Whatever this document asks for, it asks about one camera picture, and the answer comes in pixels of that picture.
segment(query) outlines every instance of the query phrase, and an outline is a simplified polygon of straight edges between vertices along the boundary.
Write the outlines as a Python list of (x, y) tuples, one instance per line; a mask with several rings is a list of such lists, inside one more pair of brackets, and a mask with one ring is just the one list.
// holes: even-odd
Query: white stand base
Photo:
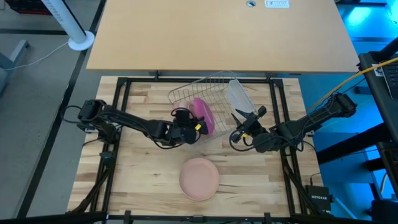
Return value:
[(71, 38), (69, 38), (68, 45), (72, 50), (76, 51), (87, 50), (94, 44), (95, 40), (94, 34), (89, 31), (85, 31), (85, 33), (86, 33), (86, 40), (80, 44), (76, 43)]

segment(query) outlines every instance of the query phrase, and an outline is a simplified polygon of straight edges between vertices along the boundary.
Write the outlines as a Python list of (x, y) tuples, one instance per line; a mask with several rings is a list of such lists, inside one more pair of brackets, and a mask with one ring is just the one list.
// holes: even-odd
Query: butcher block tabletop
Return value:
[[(118, 77), (102, 77), (96, 98), (110, 105), (117, 80)], [(283, 81), (290, 118), (305, 116), (298, 79), (285, 78)], [(184, 84), (133, 82), (126, 112), (145, 119), (170, 120), (172, 105), (167, 94)], [(243, 84), (243, 87), (256, 108), (261, 105), (267, 108), (267, 114), (260, 120), (261, 124), (266, 128), (275, 125), (269, 85), (256, 83)], [(276, 91), (283, 120), (278, 89)], [(269, 212), (272, 217), (289, 217), (280, 152), (261, 154), (255, 150), (234, 151), (229, 146), (228, 136), (229, 133), (207, 143), (163, 150), (142, 133), (123, 128), (109, 214), (123, 215), (125, 210), (131, 210), (134, 215), (261, 217), (264, 212)], [(87, 134), (86, 141), (96, 137), (96, 134)], [(309, 137), (306, 137), (306, 141), (312, 143)], [(297, 153), (303, 185), (309, 184), (310, 176), (320, 171), (314, 148), (308, 144), (304, 146), (305, 150)], [(103, 143), (99, 141), (83, 147), (68, 210), (78, 206), (94, 185), (102, 148)], [(220, 173), (217, 192), (201, 202), (187, 198), (179, 185), (181, 167), (189, 159), (197, 157), (213, 162)], [(315, 175), (313, 181), (315, 185), (322, 185), (320, 175)], [(298, 195), (293, 184), (292, 189), (295, 208), (299, 212)], [(102, 207), (103, 194), (104, 187), (99, 195), (98, 210)]]

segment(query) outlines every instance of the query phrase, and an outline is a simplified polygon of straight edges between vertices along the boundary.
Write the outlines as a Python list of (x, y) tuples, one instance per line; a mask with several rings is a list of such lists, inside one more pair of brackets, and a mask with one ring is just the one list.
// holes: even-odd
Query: white cable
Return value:
[(14, 70), (14, 69), (17, 69), (17, 68), (22, 68), (22, 67), (26, 67), (26, 66), (29, 66), (29, 65), (33, 65), (33, 64), (35, 64), (35, 63), (37, 63), (37, 62), (39, 62), (39, 61), (42, 61), (42, 60), (48, 58), (50, 55), (52, 55), (52, 54), (53, 54), (54, 52), (56, 52), (58, 49), (60, 49), (61, 47), (65, 46), (65, 45), (67, 45), (67, 44), (68, 44), (68, 42), (62, 44), (61, 46), (57, 47), (55, 50), (51, 51), (47, 56), (42, 57), (42, 58), (36, 60), (35, 62), (29, 63), (29, 64), (27, 64), (27, 65), (16, 66), (16, 67), (14, 67), (14, 68), (5, 68), (5, 69), (3, 69), (3, 70), (5, 70), (5, 71), (10, 71), (10, 70)]

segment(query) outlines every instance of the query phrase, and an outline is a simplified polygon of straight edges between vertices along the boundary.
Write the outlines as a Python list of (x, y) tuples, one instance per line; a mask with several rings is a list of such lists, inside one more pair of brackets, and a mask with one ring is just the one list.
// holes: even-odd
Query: circular hole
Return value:
[(247, 1), (246, 5), (248, 5), (249, 7), (254, 7), (254, 6), (256, 6), (256, 2), (255, 1)]

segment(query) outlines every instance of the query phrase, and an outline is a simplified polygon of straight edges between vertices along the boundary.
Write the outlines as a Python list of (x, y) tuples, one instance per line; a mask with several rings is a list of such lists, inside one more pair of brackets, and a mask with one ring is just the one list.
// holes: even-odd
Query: blue light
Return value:
[(362, 23), (371, 13), (371, 9), (368, 7), (356, 7), (347, 17), (347, 22), (352, 26)]
[(390, 5), (390, 18), (394, 22), (398, 22), (398, 1), (393, 1)]

